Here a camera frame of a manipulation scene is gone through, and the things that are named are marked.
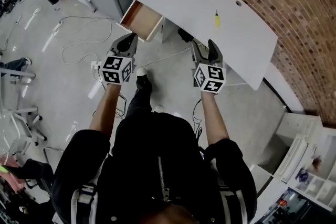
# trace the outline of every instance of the wooden drawer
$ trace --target wooden drawer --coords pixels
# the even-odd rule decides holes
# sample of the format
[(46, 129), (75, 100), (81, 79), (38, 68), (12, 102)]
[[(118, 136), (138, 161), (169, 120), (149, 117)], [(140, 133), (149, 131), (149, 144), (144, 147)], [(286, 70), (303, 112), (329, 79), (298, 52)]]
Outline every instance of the wooden drawer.
[(161, 14), (134, 0), (117, 25), (129, 33), (137, 33), (139, 39), (145, 42), (153, 39), (162, 26), (162, 21)]

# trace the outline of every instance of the white desk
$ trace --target white desk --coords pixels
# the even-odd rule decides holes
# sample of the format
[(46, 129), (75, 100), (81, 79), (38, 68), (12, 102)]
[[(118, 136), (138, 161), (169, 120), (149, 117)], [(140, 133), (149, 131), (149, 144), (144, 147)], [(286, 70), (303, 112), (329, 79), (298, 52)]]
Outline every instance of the white desk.
[[(257, 90), (277, 36), (242, 0), (137, 0), (207, 45), (211, 39), (224, 61)], [(215, 10), (220, 26), (215, 26)]]

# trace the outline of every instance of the hair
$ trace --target hair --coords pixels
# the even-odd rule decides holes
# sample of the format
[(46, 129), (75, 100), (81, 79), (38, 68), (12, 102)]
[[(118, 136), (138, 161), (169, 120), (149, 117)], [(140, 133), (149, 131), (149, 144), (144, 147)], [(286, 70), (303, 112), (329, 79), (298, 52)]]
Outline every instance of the hair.
[(195, 224), (193, 215), (183, 206), (170, 202), (153, 203), (150, 211), (141, 215), (139, 224)]

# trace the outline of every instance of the white cable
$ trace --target white cable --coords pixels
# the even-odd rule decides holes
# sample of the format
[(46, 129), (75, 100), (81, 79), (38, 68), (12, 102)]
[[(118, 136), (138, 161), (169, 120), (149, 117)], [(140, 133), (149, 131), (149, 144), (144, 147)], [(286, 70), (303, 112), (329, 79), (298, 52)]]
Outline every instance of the white cable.
[(183, 51), (180, 51), (180, 52), (178, 52), (178, 53), (176, 53), (176, 54), (173, 54), (173, 55), (167, 56), (167, 57), (165, 57), (165, 58), (162, 58), (162, 59), (159, 59), (159, 60), (156, 60), (156, 61), (153, 61), (153, 62), (146, 63), (145, 65), (138, 66), (138, 68), (139, 68), (139, 67), (148, 66), (148, 65), (150, 65), (150, 64), (152, 64), (152, 63), (155, 63), (155, 62), (159, 62), (159, 61), (162, 61), (162, 60), (168, 59), (168, 58), (170, 58), (170, 57), (173, 57), (173, 56), (175, 56), (175, 55), (178, 55), (178, 54), (182, 54), (182, 53), (184, 53), (184, 52), (185, 52), (185, 51), (187, 51), (187, 50), (190, 50), (190, 48), (187, 48), (187, 49), (185, 49), (185, 50), (183, 50)]
[(67, 47), (65, 47), (65, 48), (62, 50), (62, 60), (63, 60), (64, 63), (66, 63), (67, 65), (73, 65), (73, 64), (75, 64), (75, 63), (79, 63), (81, 60), (83, 60), (85, 57), (87, 57), (87, 56), (89, 56), (89, 55), (95, 55), (95, 56), (96, 56), (96, 62), (98, 62), (98, 56), (97, 56), (97, 54), (94, 53), (94, 52), (91, 52), (91, 53), (89, 53), (89, 54), (86, 54), (85, 56), (83, 56), (82, 58), (80, 58), (80, 59), (79, 59), (78, 61), (76, 61), (76, 62), (65, 62), (65, 60), (64, 60), (64, 51), (65, 51), (66, 49), (68, 49), (69, 47), (77, 46), (77, 45), (80, 45), (80, 44), (85, 44), (85, 43), (89, 43), (89, 44), (100, 44), (100, 43), (105, 42), (106, 40), (109, 39), (109, 37), (110, 37), (111, 34), (112, 34), (112, 22), (111, 22), (110, 20), (108, 20), (107, 18), (104, 18), (104, 19), (95, 19), (95, 20), (92, 20), (92, 21), (90, 21), (90, 22), (84, 24), (83, 26), (81, 26), (79, 29), (77, 29), (75, 32), (73, 32), (73, 33), (71, 33), (71, 34), (66, 34), (66, 35), (58, 36), (58, 37), (55, 36), (54, 33), (52, 34), (52, 35), (53, 35), (54, 37), (56, 37), (56, 38), (59, 38), (59, 37), (66, 37), (66, 36), (71, 36), (71, 35), (77, 33), (77, 32), (78, 32), (79, 30), (81, 30), (83, 27), (87, 26), (88, 24), (93, 23), (93, 22), (96, 22), (96, 21), (98, 21), (98, 20), (106, 20), (106, 21), (109, 22), (109, 24), (110, 24), (110, 32), (109, 32), (108, 36), (107, 36), (104, 40), (99, 41), (99, 42), (94, 42), (94, 41), (83, 41), (83, 42), (79, 42), (79, 43), (74, 43), (74, 44), (68, 45)]

